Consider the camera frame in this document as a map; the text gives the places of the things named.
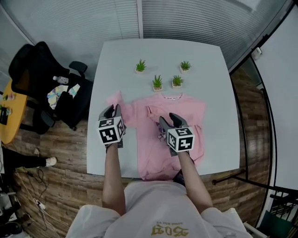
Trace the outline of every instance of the wooden floor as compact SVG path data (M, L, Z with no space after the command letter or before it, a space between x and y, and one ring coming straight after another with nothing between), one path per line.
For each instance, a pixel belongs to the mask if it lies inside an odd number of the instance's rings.
M242 70L237 70L231 78L235 84L244 117L248 143L249 179L267 183L269 174L269 128L263 95L252 85L250 79ZM28 122L31 118L32 111L28 109L24 120ZM13 143L8 145L8 148L23 154L33 154L34 149L38 148L41 156L56 156L58 158L55 167L43 168L47 190L43 193L41 201L47 206L46 212L50 216L68 226L71 225L81 206L85 204L102 205L103 177L89 175L86 169L87 121L83 120L77 128L77 131L73 132L64 123L56 122L54 128L51 128L44 135L19 130ZM241 141L240 164L243 167L244 143L241 128L239 128L239 132ZM37 169L28 170L37 177ZM234 179L229 179L216 186L212 185L211 181L213 179L227 176L230 173L224 172L202 176L211 194L214 206L222 211L235 207L242 221L248 221L251 225L254 225L261 210L265 191ZM34 191L26 174L20 173L20 177L34 197ZM49 224L47 224L46 230L38 209L17 174L14 175L14 179L21 186L21 191L17 193L21 209L32 217L31 220L23 224L26 231L34 238L57 237ZM39 196L44 190L44 185L39 184L33 178L30 178L30 180L36 195ZM123 187L129 181L129 179L123 179ZM46 219L54 225L60 237L65 237L68 227L50 216L46 214Z

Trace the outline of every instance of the white wall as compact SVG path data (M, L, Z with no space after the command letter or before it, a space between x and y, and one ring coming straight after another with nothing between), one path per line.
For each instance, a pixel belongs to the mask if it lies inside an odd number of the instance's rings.
M9 81L8 68L18 50L28 41L22 36L0 6L0 91Z
M276 186L298 190L298 7L261 47L255 61L272 107L277 136Z

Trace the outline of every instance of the white t-shirt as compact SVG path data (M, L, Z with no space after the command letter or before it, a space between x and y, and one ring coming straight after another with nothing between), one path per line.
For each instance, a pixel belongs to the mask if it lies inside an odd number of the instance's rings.
M208 208L201 214L175 182L129 184L126 213L94 205L83 206L66 238L251 238L235 209Z

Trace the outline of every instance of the window blinds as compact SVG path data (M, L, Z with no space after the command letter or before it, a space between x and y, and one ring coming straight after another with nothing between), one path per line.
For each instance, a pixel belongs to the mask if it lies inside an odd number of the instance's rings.
M106 40L139 38L135 0L2 0L2 6L33 42L45 41L64 67L88 65L94 78Z
M236 0L142 0L143 34L220 46L230 68L284 3L261 0L252 11Z

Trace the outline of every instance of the black pants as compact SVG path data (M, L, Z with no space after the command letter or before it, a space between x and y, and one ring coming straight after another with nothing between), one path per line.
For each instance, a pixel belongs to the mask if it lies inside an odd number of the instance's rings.
M46 158L37 156L27 156L2 147L4 174L1 174L0 187L3 191L8 191L8 186L13 182L13 172L16 168L35 168L46 166Z

